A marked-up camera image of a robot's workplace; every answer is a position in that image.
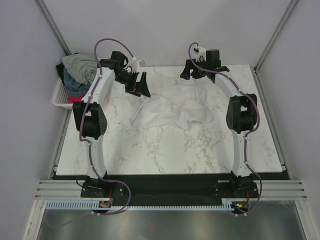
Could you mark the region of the white t shirt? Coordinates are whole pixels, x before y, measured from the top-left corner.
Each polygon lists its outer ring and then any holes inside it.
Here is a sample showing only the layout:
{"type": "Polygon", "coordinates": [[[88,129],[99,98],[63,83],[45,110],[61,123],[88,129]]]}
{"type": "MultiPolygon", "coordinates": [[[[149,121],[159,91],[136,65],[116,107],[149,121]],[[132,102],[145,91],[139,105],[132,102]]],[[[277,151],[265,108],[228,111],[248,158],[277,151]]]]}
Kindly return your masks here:
{"type": "Polygon", "coordinates": [[[193,123],[207,124],[214,115],[207,107],[207,90],[183,79],[155,75],[147,78],[150,97],[130,120],[134,128],[172,126],[190,131],[193,123]]]}

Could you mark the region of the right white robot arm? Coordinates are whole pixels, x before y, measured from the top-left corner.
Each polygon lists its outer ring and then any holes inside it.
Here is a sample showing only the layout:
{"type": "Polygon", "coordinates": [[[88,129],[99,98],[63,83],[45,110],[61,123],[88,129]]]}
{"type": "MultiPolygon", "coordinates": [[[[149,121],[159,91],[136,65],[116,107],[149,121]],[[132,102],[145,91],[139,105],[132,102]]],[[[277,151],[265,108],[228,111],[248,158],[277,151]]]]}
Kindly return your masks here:
{"type": "Polygon", "coordinates": [[[225,119],[232,133],[234,149],[229,191],[236,198],[259,198],[261,191],[254,181],[259,175],[250,167],[248,158],[250,136],[260,126],[257,96],[245,93],[228,75],[230,70],[221,64],[219,50],[207,50],[196,42],[188,50],[194,51],[196,56],[186,60],[180,78],[189,80],[207,77],[228,98],[225,119]]]}

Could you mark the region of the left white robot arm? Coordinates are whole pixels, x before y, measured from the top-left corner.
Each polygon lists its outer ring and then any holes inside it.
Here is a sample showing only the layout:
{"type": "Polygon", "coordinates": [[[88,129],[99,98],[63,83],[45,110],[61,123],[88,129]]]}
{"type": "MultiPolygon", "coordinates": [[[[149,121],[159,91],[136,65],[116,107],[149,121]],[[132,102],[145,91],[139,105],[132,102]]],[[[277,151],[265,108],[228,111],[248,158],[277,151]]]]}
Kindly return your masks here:
{"type": "Polygon", "coordinates": [[[97,62],[95,78],[83,100],[72,105],[79,140],[87,147],[88,170],[82,185],[81,197],[106,198],[118,183],[108,180],[103,156],[103,138],[108,121],[102,103],[114,82],[124,85],[125,92],[137,97],[150,97],[147,73],[138,72],[141,60],[132,62],[120,51],[113,51],[109,59],[97,62]]]}

